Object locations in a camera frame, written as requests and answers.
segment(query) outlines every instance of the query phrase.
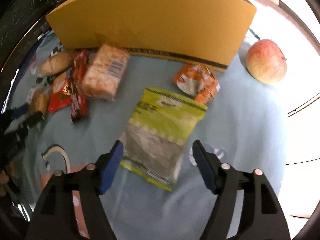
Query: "yellow cardboard box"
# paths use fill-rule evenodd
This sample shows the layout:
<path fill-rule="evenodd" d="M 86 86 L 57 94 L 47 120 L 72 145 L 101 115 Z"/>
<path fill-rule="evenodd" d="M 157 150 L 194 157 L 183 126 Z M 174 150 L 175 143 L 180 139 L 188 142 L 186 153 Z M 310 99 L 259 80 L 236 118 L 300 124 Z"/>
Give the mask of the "yellow cardboard box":
<path fill-rule="evenodd" d="M 107 42 L 225 71 L 256 10 L 247 0 L 68 0 L 46 18 L 68 49 Z"/>

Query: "red and yellow apple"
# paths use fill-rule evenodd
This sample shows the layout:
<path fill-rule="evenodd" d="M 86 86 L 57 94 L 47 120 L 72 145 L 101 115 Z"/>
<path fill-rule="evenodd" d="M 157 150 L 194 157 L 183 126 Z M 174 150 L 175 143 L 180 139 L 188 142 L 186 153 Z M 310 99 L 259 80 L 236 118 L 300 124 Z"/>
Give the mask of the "red and yellow apple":
<path fill-rule="evenodd" d="M 287 62 L 281 49 L 271 40 L 260 40 L 247 53 L 249 73 L 262 83 L 272 85 L 283 79 Z"/>

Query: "light blue fabric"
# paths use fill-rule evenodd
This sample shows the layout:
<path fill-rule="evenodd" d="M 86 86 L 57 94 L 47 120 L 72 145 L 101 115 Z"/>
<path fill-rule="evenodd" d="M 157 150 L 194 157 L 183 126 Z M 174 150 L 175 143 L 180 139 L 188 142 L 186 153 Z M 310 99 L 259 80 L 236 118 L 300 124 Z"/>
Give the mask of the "light blue fabric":
<path fill-rule="evenodd" d="M 37 56 L 42 57 L 42 48 Z M 95 162 L 119 138 L 132 110 L 147 86 L 181 91 L 172 77 L 183 63 L 147 57 L 131 57 L 116 101 L 88 100 L 89 118 L 73 124 L 66 107 L 49 114 L 41 130 L 33 129 L 26 150 L 17 158 L 22 193 L 30 203 L 40 194 L 39 179 L 46 174 L 41 158 L 49 146 L 61 145 L 71 166 Z M 208 221 L 216 197 L 205 188 L 198 168 L 188 158 L 192 142 L 223 148 L 225 161 L 236 169 L 262 169 L 276 194 L 285 165 L 286 114 L 277 91 L 252 78 L 236 55 L 225 73 L 216 72 L 221 89 L 203 120 L 195 127 L 185 147 L 177 185 L 171 192 L 146 182 L 119 167 L 111 189 L 101 197 L 109 222 L 119 240 L 198 240 Z M 23 79 L 28 79 L 28 72 Z M 25 100 L 25 86 L 18 86 L 14 102 Z M 60 154 L 48 157 L 51 171 L 65 169 Z M 241 212 L 238 196 L 230 236 L 237 230 Z"/>

